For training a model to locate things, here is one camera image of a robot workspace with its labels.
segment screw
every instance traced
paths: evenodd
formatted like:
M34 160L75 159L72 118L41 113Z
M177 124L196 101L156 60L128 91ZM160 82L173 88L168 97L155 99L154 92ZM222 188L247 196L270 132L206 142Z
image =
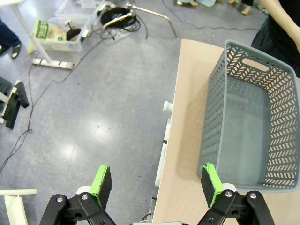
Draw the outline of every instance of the screw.
M256 198L256 194L255 193L251 193L250 194L250 198Z
M226 197L231 197L233 194L231 191L226 191L225 196Z

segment white stand base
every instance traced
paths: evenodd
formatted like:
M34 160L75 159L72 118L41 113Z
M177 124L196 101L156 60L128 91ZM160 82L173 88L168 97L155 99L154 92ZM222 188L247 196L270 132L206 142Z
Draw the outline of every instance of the white stand base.
M23 199L19 196L4 196L10 225L28 225Z
M72 70L74 67L74 64L71 62L62 62L62 61L55 61L55 60L51 60L50 62L47 62L46 60L37 59L37 58L34 58L32 60L32 63L35 65L56 67L56 68L69 69L69 70Z

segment black shirt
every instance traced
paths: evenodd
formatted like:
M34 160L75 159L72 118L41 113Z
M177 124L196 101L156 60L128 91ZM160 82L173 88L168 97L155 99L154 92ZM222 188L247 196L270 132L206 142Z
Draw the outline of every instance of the black shirt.
M300 0L279 0L282 8L287 12L291 19L300 26ZM269 18L269 32L275 46L286 57L294 62L300 63L300 54L297 50L295 42L290 36L275 22Z

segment white table leg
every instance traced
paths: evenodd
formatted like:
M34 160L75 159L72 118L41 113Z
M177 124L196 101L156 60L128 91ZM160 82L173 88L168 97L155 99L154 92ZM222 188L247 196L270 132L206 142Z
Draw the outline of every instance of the white table leg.
M33 59L32 63L36 65L43 65L43 66L49 66L49 67L57 67L57 68L64 68L64 69L73 69L74 64L71 62L61 62L61 61L54 61L51 60L49 55L46 53L42 45L39 43L37 38L35 37L34 33L30 30L28 27L24 17L19 11L19 8L17 5L11 5L11 8L13 9L16 17L24 27L26 33L28 34L29 38L32 40L34 45L38 48L39 52L42 54L44 59Z

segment metal stand leg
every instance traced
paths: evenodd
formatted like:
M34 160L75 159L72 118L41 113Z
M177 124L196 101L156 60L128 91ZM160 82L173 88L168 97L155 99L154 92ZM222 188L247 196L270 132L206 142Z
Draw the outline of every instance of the metal stand leg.
M160 13L156 13L156 12L153 12L153 11L150 11L150 10L147 10L147 9L144 9L144 8L140 8L140 7L137 7L137 6L135 6L135 5L133 5L132 8L133 8L133 9L137 9L137 10L141 10L141 11L146 12L146 13L151 13L151 14L154 14L154 15L158 15L158 16L161 16L161 17L165 18L165 19L169 22L169 24L170 24L170 26L171 26L171 28L172 28L172 31L173 31L173 34L174 34L175 38L178 39L177 33L176 33L176 31L175 31L175 28L173 27L173 24L172 24L171 20L170 20L166 15L162 15L162 14L160 14Z
M17 5L11 5L11 8L13 9L16 17L19 19L20 23L24 27L26 33L28 34L29 38L32 40L34 45L38 48L39 52L44 57L44 60L42 59L33 59L32 63L36 65L44 65L44 66L50 66L50 67L57 67L57 68L64 68L64 69L72 69L73 63L71 62L60 62L60 61L54 61L51 60L49 55L46 53L42 45L39 43L37 38L34 36L34 33L30 30L28 27L24 17L21 15L18 6Z

